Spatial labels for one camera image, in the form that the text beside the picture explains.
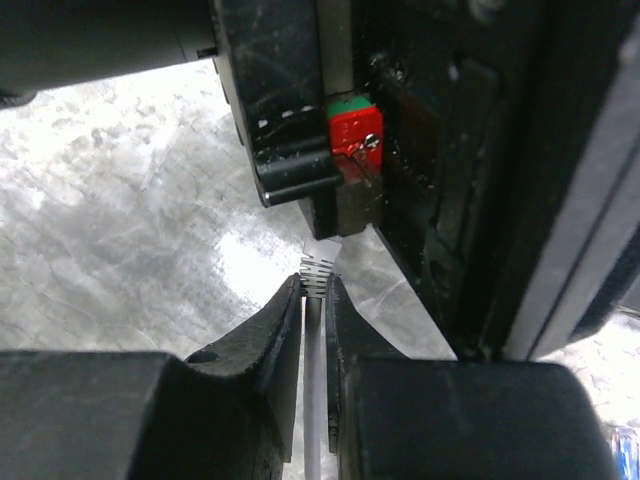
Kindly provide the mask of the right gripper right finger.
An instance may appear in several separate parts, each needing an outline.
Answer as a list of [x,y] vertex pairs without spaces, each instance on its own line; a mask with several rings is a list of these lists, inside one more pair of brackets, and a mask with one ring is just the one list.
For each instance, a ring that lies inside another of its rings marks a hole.
[[412,359],[331,276],[329,449],[343,479],[614,479],[586,390],[564,366]]

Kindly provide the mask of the black network switch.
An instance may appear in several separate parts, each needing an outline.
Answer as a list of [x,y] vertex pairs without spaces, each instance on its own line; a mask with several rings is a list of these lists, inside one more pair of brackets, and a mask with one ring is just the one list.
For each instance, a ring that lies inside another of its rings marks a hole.
[[639,5],[583,2],[555,26],[478,346],[547,355],[596,333],[636,275]]

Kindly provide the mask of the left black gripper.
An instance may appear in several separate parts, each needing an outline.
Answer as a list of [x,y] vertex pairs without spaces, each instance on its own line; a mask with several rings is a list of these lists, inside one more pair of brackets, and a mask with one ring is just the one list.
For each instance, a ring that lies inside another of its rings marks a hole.
[[210,59],[259,198],[376,228],[454,351],[478,346],[556,24],[598,1],[5,1],[1,104]]

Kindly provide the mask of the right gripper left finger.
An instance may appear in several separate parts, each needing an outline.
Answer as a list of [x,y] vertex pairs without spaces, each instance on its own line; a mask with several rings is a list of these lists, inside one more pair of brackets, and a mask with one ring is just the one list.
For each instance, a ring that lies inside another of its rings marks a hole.
[[292,456],[302,285],[185,359],[6,350],[5,479],[278,479]]

